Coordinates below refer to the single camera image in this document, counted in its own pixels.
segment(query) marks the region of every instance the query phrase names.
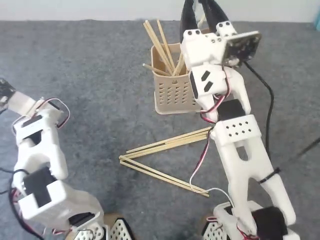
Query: carpet floor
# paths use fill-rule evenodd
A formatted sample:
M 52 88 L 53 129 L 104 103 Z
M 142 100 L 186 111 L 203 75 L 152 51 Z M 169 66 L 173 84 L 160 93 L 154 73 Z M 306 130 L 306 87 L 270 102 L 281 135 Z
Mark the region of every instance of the carpet floor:
M 168 42 L 177 43 L 179 22 L 162 25 Z M 236 22 L 234 26 L 240 33 L 262 33 L 251 64 L 275 92 L 270 148 L 276 167 L 320 134 L 320 33 L 305 23 Z M 0 77 L 34 99 L 58 97 L 70 108 L 71 118 L 59 131 L 68 184 L 96 196 L 106 213 L 123 214 L 140 240 L 196 240 L 201 218 L 226 197 L 220 192 L 212 192 L 210 198 L 197 195 L 121 166 L 118 160 L 127 149 L 207 126 L 195 113 L 155 112 L 153 75 L 142 67 L 150 63 L 151 46 L 141 21 L 0 21 Z M 239 72 L 265 136 L 268 92 L 245 67 Z M 0 166 L 8 169 L 17 161 L 11 133 L 17 117 L 9 111 L 0 116 Z M 204 144 L 140 160 L 187 181 Z M 281 173 L 297 216 L 292 228 L 301 239 L 320 235 L 319 156 L 320 147 L 285 165 Z M 1 190 L 7 188 L 8 178 L 0 173 Z M 194 184 L 227 190 L 214 144 Z M 250 200 L 270 204 L 256 182 L 249 186 Z M 20 229 L 5 195 L 0 196 L 0 209 L 0 239 L 33 239 Z

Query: white wall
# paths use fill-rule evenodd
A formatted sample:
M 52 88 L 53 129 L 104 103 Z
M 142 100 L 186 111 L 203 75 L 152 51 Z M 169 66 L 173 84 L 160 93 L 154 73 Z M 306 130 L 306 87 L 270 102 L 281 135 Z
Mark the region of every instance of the white wall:
M 312 22 L 320 11 L 320 0 L 217 2 L 233 21 Z M 183 3 L 184 0 L 0 0 L 0 20 L 179 20 Z

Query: black part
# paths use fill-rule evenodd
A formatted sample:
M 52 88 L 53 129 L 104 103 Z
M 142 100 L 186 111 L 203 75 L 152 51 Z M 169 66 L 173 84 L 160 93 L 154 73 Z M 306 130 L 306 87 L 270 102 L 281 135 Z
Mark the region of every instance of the black part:
M 204 225 L 204 227 L 203 227 L 203 229 L 202 229 L 202 231 L 201 231 L 201 236 L 203 236 L 203 235 L 205 234 L 206 229 L 207 229 L 209 223 L 210 223 L 209 221 L 206 221 L 206 223 L 205 223 L 205 225 Z
M 270 178 L 272 178 L 274 175 L 279 174 L 281 172 L 281 169 L 279 167 L 275 168 L 272 173 L 270 173 L 268 176 L 266 176 L 264 179 L 259 181 L 259 184 L 263 184 L 266 181 L 268 181 Z
M 101 238 L 101 240 L 107 240 L 107 230 L 104 227 L 103 227 L 103 237 Z
M 198 90 L 195 82 L 195 77 L 192 71 L 190 72 L 190 83 L 193 91 L 193 96 L 195 99 L 198 99 Z
M 134 236 L 134 233 L 132 232 L 131 227 L 129 226 L 128 222 L 127 222 L 123 217 L 118 217 L 118 218 L 116 219 L 116 221 L 117 221 L 117 220 L 122 220 L 122 221 L 124 222 L 124 225 L 125 225 L 126 229 L 128 230 L 128 233 L 129 233 L 131 239 L 132 239 L 132 240 L 136 240 L 136 239 L 135 239 L 135 236 Z
M 233 215 L 233 214 L 232 214 L 232 206 L 231 206 L 231 205 L 230 205 L 230 206 L 227 206 L 224 210 L 225 210 L 228 214 Z
M 180 43 L 184 39 L 184 32 L 186 30 L 198 29 L 193 4 L 194 0 L 184 1 L 180 19 Z
M 0 101 L 0 111 L 3 112 L 6 109 L 6 106 L 11 99 L 11 97 L 15 94 L 16 89 L 11 86 L 4 78 L 0 77 L 0 100 L 3 97 L 6 97 L 6 100 Z
M 238 99 L 223 101 L 217 111 L 219 121 L 234 119 L 246 115 L 245 110 Z
M 212 81 L 208 81 L 208 83 L 204 86 L 204 92 L 208 92 L 212 87 L 212 85 L 213 85 Z
M 210 72 L 209 71 L 205 71 L 204 74 L 201 77 L 202 82 L 204 82 L 205 80 L 207 80 L 207 78 L 209 77 Z
M 23 124 L 22 124 L 22 128 L 30 125 L 30 124 L 33 124 L 35 123 L 36 121 L 39 121 L 40 119 L 42 119 L 42 116 L 41 115 L 37 115 L 35 117 L 32 117 L 31 119 L 29 119 L 28 121 L 25 121 Z
M 57 179 L 51 175 L 49 167 L 40 168 L 23 178 L 25 193 L 33 194 L 38 207 L 42 207 L 51 202 L 51 198 L 47 189 L 47 185 L 53 183 Z
M 24 139 L 31 139 L 32 142 L 34 143 L 34 145 L 38 145 L 40 142 L 41 142 L 41 139 L 42 139 L 42 133 L 43 130 L 39 130 L 39 131 L 36 131 L 35 133 L 25 137 Z
M 73 216 L 69 217 L 68 220 L 69 220 L 70 225 L 79 227 L 94 217 L 95 217 L 95 215 L 93 213 L 84 212 L 84 213 L 79 213 L 79 214 L 73 215 Z
M 285 218 L 275 206 L 265 207 L 252 212 L 260 240 L 283 240 L 288 234 Z
M 227 41 L 223 60 L 228 62 L 234 58 L 238 58 L 240 63 L 252 59 L 257 51 L 261 34 L 257 33 L 241 38 L 230 39 Z
M 55 109 L 60 110 L 60 108 L 57 105 L 55 105 L 53 102 L 49 101 L 48 104 L 50 104 Z
M 208 23 L 211 33 L 217 31 L 217 24 L 228 21 L 228 17 L 218 3 L 214 0 L 199 0 L 202 4 L 202 8 L 205 14 L 206 21 Z

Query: beige plastic holder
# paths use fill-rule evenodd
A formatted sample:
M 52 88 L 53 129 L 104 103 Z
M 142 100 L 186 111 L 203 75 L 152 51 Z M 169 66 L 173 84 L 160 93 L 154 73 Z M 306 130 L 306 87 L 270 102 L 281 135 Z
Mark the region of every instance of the beige plastic holder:
M 174 59 L 180 55 L 180 44 L 168 44 L 170 52 Z M 155 48 L 151 48 L 152 67 L 166 71 L 165 64 Z M 189 76 L 184 65 L 178 76 L 164 76 L 154 71 L 154 106 L 158 114 L 184 114 L 199 112 L 200 106 L 196 103 L 192 92 Z

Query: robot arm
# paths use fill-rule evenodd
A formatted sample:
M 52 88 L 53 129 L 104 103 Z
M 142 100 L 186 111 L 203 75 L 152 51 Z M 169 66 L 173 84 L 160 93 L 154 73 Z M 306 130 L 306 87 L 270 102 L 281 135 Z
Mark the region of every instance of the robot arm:
M 208 18 L 206 7 L 203 8 Z M 210 122 L 216 123 L 210 137 L 215 141 L 229 182 L 228 192 L 234 203 L 229 213 L 225 211 L 226 206 L 230 206 L 229 203 L 217 208 L 215 216 L 220 218 L 232 240 L 240 240 L 243 237 L 238 231 L 238 224 L 251 235 L 260 234 L 266 230 L 263 229 L 266 226 L 261 226 L 260 219 L 255 214 L 261 211 L 269 214 L 273 211 L 269 208 L 260 210 L 261 207 L 255 202 L 248 202 L 249 179 L 259 182 L 272 173 L 274 168 L 263 145 L 256 119 L 250 114 L 244 79 L 234 70 L 234 67 L 253 58 L 261 35 L 257 31 L 239 34 L 228 20 L 217 22 L 210 29 L 216 29 L 216 32 L 202 34 L 200 29 L 185 29 L 180 48 L 189 70 L 194 98 Z M 210 111 L 216 104 L 215 96 L 224 96 L 228 88 L 233 100 L 224 101 L 219 108 Z M 248 160 L 241 159 L 238 148 L 244 148 Z M 270 195 L 274 207 L 279 210 L 272 217 L 285 222 L 285 231 L 281 233 L 281 237 L 286 236 L 286 240 L 299 239 L 297 234 L 287 230 L 287 226 L 295 223 L 296 214 L 281 177 L 276 174 L 261 186 Z
M 18 201 L 25 220 L 61 231 L 87 230 L 87 239 L 108 239 L 104 211 L 99 201 L 87 192 L 65 184 L 66 158 L 60 148 L 58 121 L 62 111 L 50 102 L 35 101 L 0 79 L 0 110 L 21 115 L 13 125 L 18 160 L 12 186 L 22 193 Z

